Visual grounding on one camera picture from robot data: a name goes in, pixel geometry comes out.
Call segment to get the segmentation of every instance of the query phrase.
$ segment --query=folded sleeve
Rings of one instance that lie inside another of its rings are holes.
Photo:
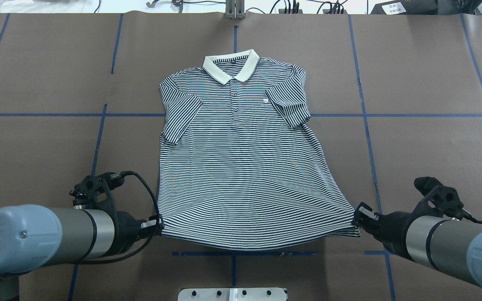
[[[306,71],[297,65],[293,65],[292,68],[291,77],[265,92],[290,128],[310,120],[310,112],[306,107],[306,93],[304,93]]]
[[[189,93],[180,91],[172,78],[159,84],[165,107],[165,126],[161,135],[172,144],[178,144],[193,118],[202,107],[202,100]]]

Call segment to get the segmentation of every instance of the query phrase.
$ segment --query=striped shirt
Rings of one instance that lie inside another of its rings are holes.
[[[162,235],[245,251],[360,235],[306,125],[305,76],[248,50],[161,82]]]

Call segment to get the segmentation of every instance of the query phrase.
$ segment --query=white collar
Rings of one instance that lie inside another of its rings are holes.
[[[217,59],[227,61],[228,59],[243,57],[247,55],[249,57],[246,59],[245,65],[241,69],[241,72],[239,72],[239,74],[237,74],[235,77],[232,77],[226,74],[219,67],[217,67],[215,63],[213,63],[213,61]],[[251,50],[243,51],[241,53],[207,56],[204,59],[203,68],[211,77],[213,77],[217,82],[220,82],[221,84],[226,84],[232,78],[235,78],[240,82],[246,82],[250,78],[250,76],[252,76],[252,74],[254,73],[254,70],[256,70],[256,65],[258,65],[259,60],[260,60],[260,57],[258,56],[256,51],[254,51],[254,49],[251,49]]]

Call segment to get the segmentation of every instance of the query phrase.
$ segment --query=polo shirt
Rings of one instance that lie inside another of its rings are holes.
[[[247,50],[159,84],[162,235],[245,251],[360,235],[307,126],[305,77]]]

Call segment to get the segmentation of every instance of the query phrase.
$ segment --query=metal bracket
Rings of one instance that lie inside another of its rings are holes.
[[[226,0],[226,19],[245,19],[245,0]]]
[[[217,288],[183,289],[178,301],[287,301],[287,289]]]

